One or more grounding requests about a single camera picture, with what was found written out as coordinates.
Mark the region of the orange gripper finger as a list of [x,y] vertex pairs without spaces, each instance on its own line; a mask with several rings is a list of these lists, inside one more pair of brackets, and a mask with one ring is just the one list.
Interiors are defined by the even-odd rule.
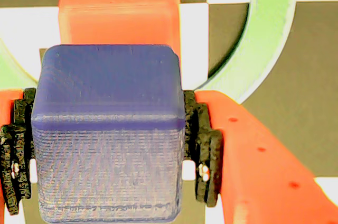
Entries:
[[250,112],[214,90],[184,92],[195,197],[225,223],[337,223],[313,174]]
[[31,198],[35,93],[35,88],[1,90],[1,200],[12,216],[19,214],[21,200]]

